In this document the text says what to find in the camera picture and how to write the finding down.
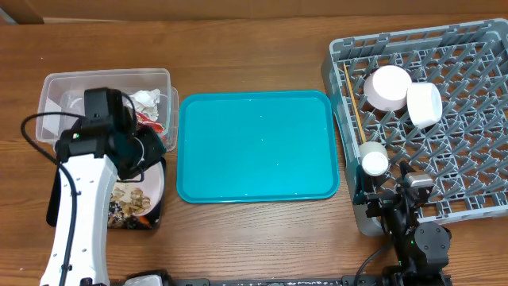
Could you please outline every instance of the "white cup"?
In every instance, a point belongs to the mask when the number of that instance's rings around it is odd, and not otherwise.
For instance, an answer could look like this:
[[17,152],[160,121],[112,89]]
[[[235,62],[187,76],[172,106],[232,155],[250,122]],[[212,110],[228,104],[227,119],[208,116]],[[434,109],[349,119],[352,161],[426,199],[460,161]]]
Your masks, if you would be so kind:
[[434,83],[413,83],[407,89],[407,110],[414,126],[429,127],[443,114],[441,95]]
[[380,176],[388,169],[388,152],[384,146],[376,141],[365,142],[359,147],[360,164],[370,176]]

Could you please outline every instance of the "white bowl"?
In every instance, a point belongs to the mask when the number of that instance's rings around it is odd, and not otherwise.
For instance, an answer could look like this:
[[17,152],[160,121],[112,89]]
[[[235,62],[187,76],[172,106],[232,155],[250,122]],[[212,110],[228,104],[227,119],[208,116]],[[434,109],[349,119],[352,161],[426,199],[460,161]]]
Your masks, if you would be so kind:
[[438,123],[443,115],[441,95],[434,83],[413,83],[407,89],[407,111],[418,128]]
[[364,84],[367,101],[376,109],[395,111],[406,105],[410,75],[397,66],[384,66],[371,74]]
[[[140,180],[141,175],[138,175],[131,180]],[[142,216],[148,214],[159,203],[164,193],[164,169],[162,163],[157,163],[144,171],[144,180],[140,183],[117,183],[124,184],[121,189],[130,193],[131,191],[139,188],[143,191],[143,195],[150,198],[150,207],[140,214],[133,214],[135,216]]]

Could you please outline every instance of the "wooden stick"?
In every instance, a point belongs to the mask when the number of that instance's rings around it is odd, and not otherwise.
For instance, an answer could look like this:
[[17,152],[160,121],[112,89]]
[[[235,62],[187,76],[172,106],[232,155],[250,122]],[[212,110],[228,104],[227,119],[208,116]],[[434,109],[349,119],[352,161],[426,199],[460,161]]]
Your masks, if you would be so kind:
[[346,74],[346,81],[348,82],[349,97],[351,98],[351,101],[352,101],[352,108],[355,111],[356,125],[358,126],[358,130],[360,131],[360,140],[361,140],[360,143],[363,144],[363,143],[367,142],[367,140],[365,140],[364,128],[362,127],[362,122],[360,121],[360,116],[358,115],[358,109],[356,108],[355,96],[352,93],[351,83],[349,82],[348,69],[346,68],[345,63],[343,63],[343,65],[344,65],[344,72]]

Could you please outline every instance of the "trash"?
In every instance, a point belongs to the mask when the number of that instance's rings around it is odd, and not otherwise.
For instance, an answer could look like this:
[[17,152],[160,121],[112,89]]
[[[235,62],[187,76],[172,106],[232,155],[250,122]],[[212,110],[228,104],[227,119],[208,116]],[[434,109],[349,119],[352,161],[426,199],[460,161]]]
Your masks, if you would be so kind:
[[157,103],[160,102],[160,90],[138,91],[129,96],[134,103],[137,113],[143,114],[149,120],[155,122],[159,117]]

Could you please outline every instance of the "bowl of food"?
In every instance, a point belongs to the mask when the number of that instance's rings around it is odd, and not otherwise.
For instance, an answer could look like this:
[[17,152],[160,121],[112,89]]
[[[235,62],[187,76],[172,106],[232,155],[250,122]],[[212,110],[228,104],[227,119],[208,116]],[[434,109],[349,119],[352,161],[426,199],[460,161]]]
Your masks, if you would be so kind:
[[[140,175],[132,180],[140,180]],[[121,183],[114,185],[111,203],[117,208],[114,217],[120,220],[130,216],[144,216],[159,203],[164,193],[164,169],[161,163],[144,171],[144,180],[140,183]]]

